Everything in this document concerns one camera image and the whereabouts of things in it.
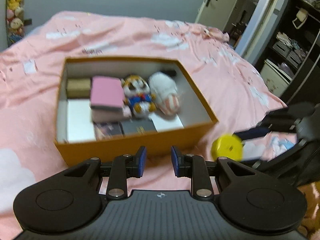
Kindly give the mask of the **white black-eared plush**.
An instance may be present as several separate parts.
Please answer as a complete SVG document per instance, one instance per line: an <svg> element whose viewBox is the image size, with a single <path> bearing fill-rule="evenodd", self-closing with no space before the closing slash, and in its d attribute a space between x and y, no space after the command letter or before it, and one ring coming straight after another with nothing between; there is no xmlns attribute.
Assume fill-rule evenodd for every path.
<svg viewBox="0 0 320 240"><path fill-rule="evenodd" d="M162 72L149 77L149 87L155 94L155 104L165 115L175 115L180 111L180 101L176 82Z"/></svg>

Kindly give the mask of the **pink cloud-print bedsheet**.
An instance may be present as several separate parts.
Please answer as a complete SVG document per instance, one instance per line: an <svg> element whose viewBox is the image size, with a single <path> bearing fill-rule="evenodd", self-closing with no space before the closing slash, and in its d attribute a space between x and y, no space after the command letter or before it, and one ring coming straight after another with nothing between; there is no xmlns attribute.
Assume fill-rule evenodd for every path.
<svg viewBox="0 0 320 240"><path fill-rule="evenodd" d="M64 11L1 53L1 239L302 239L307 202L298 187L256 170L265 160L214 160L212 143L287 106L215 28ZM66 59L179 61L217 123L182 154L206 161L211 200L191 196L167 155L148 155L128 197L106 197L112 161L66 164L55 146Z"/></svg>

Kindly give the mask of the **black rectangular box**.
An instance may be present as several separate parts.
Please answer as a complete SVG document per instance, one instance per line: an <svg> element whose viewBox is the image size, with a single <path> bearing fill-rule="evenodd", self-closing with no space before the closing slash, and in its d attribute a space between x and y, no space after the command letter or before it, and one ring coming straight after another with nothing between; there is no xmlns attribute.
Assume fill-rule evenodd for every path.
<svg viewBox="0 0 320 240"><path fill-rule="evenodd" d="M124 135L144 134L146 132L157 131L153 121L150 119L131 119L122 121L120 124Z"/></svg>

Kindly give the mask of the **orange cardboard storage box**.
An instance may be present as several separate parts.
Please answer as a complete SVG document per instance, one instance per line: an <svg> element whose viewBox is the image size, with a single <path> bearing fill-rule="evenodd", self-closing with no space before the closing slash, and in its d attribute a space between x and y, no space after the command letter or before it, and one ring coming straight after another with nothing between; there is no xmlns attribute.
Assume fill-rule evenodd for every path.
<svg viewBox="0 0 320 240"><path fill-rule="evenodd" d="M56 111L55 146L66 164L190 150L217 123L177 60L149 57L66 59Z"/></svg>

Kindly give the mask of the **red panda sailor plush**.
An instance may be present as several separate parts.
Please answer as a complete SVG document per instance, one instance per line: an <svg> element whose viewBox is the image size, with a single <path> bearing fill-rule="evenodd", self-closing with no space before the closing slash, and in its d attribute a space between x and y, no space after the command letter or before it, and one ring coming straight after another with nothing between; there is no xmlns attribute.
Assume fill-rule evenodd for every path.
<svg viewBox="0 0 320 240"><path fill-rule="evenodd" d="M124 103L135 118L147 118L157 110L154 102L156 96L141 76L129 75L121 80L121 86L125 95Z"/></svg>

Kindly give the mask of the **dark photo card box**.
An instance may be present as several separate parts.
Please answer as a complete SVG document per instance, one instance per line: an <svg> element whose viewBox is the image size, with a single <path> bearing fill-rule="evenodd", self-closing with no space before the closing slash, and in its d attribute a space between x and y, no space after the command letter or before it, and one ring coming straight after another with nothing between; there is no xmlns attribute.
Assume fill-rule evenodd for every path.
<svg viewBox="0 0 320 240"><path fill-rule="evenodd" d="M97 140L123 136L123 130L119 122L94 123L94 132Z"/></svg>

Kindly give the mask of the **dark wardrobe shelf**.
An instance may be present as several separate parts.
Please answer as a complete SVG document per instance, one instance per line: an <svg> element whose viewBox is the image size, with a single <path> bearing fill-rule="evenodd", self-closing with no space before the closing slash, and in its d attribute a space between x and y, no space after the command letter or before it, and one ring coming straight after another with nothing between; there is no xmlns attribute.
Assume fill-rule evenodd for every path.
<svg viewBox="0 0 320 240"><path fill-rule="evenodd" d="M255 67L286 104L319 103L319 0L288 0Z"/></svg>

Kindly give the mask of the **small gold box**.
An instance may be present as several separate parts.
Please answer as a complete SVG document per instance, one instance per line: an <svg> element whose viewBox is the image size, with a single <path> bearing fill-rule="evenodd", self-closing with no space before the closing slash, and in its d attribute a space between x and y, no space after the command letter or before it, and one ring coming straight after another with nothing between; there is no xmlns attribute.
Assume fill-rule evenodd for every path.
<svg viewBox="0 0 320 240"><path fill-rule="evenodd" d="M70 99L87 99L91 94L91 79L68 79L66 88Z"/></svg>

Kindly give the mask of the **yellow round toy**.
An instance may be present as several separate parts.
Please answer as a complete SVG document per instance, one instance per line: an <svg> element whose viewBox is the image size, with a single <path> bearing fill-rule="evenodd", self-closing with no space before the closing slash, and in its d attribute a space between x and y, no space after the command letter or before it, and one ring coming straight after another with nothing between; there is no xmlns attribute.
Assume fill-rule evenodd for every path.
<svg viewBox="0 0 320 240"><path fill-rule="evenodd" d="M211 156L214 160L219 157L227 157L240 161L243 158L242 140L233 134L220 136L212 143Z"/></svg>

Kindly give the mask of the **white door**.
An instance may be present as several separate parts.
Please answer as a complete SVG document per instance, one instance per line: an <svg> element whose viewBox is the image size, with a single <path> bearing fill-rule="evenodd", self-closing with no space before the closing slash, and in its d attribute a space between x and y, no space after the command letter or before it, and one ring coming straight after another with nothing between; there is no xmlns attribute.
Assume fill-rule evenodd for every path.
<svg viewBox="0 0 320 240"><path fill-rule="evenodd" d="M223 30L237 0L203 0L195 23Z"/></svg>

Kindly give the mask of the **pink notebook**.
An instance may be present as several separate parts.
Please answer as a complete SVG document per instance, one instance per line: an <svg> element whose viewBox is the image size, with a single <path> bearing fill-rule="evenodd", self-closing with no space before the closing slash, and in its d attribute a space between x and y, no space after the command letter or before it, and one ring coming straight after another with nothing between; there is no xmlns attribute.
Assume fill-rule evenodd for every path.
<svg viewBox="0 0 320 240"><path fill-rule="evenodd" d="M124 106L124 91L121 80L115 77L95 76L92 78L91 109L115 109Z"/></svg>

